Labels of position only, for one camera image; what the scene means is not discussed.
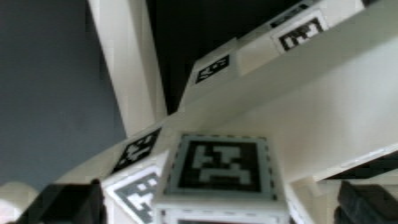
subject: printed pattern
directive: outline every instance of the printed pattern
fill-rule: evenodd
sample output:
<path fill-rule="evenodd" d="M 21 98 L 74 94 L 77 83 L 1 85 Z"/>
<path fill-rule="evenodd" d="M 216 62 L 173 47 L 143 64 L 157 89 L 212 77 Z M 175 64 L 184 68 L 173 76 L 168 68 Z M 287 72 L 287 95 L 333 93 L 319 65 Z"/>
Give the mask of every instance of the printed pattern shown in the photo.
<path fill-rule="evenodd" d="M 287 11 L 268 22 L 269 28 L 275 28 L 282 23 L 300 14 L 300 12 L 310 7 L 312 2 L 303 1 L 298 3 Z"/>
<path fill-rule="evenodd" d="M 147 134 L 127 146 L 111 173 L 131 166 L 150 154 L 159 129 Z"/>
<path fill-rule="evenodd" d="M 228 55 L 198 71 L 195 84 L 228 66 Z"/>
<path fill-rule="evenodd" d="M 152 172 L 113 191 L 141 223 L 152 223 L 150 200 L 156 184 L 157 175 Z"/>
<path fill-rule="evenodd" d="M 276 200 L 266 154 L 260 138 L 184 135 L 165 194 Z"/>
<path fill-rule="evenodd" d="M 259 192 L 255 144 L 191 142 L 181 177 L 181 188 Z"/>
<path fill-rule="evenodd" d="M 308 38 L 324 31 L 317 18 L 310 19 L 280 37 L 280 45 L 284 51 L 289 51 L 298 45 L 301 45 Z"/>

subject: black surface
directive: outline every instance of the black surface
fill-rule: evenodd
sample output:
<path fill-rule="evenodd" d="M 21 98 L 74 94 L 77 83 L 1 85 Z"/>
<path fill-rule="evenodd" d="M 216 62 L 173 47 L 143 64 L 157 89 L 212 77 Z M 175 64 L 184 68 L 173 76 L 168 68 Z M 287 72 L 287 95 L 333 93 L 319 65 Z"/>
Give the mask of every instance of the black surface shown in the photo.
<path fill-rule="evenodd" d="M 125 138 L 85 0 L 0 3 L 0 185 L 40 191 Z"/>
<path fill-rule="evenodd" d="M 104 224 L 101 183 L 51 184 L 29 204 L 15 224 Z"/>
<path fill-rule="evenodd" d="M 398 169 L 398 152 L 378 157 L 326 179 L 367 179 Z"/>
<path fill-rule="evenodd" d="M 337 201 L 353 223 L 398 224 L 398 201 L 380 185 L 342 181 Z"/>
<path fill-rule="evenodd" d="M 195 60 L 276 16 L 298 0 L 147 0 L 168 113 Z"/>
<path fill-rule="evenodd" d="M 348 215 L 344 214 L 344 210 L 340 209 L 340 207 L 337 207 L 333 211 L 333 224 L 355 224 L 349 220 Z"/>

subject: gray wall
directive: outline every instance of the gray wall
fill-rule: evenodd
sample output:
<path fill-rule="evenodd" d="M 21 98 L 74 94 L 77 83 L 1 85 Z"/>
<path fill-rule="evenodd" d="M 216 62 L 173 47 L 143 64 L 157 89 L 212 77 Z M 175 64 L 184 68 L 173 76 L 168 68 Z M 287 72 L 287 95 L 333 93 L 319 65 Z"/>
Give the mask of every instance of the gray wall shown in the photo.
<path fill-rule="evenodd" d="M 38 190 L 124 139 L 83 0 L 0 3 L 0 184 Z"/>

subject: dark ceiling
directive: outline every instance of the dark ceiling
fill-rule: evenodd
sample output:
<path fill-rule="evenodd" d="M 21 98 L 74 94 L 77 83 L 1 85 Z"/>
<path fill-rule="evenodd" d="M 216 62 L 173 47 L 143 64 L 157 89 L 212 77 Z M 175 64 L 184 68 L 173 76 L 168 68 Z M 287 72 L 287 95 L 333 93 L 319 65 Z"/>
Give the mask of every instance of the dark ceiling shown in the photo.
<path fill-rule="evenodd" d="M 177 109 L 195 60 L 300 0 L 147 0 L 166 110 Z"/>

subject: white wall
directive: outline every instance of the white wall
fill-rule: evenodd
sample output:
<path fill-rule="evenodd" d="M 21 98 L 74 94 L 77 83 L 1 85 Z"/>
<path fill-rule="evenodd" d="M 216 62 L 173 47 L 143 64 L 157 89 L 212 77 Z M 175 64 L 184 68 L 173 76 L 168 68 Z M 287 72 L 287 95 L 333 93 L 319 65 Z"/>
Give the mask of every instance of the white wall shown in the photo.
<path fill-rule="evenodd" d="M 125 134 L 165 115 L 163 89 L 143 0 L 88 0 Z"/>

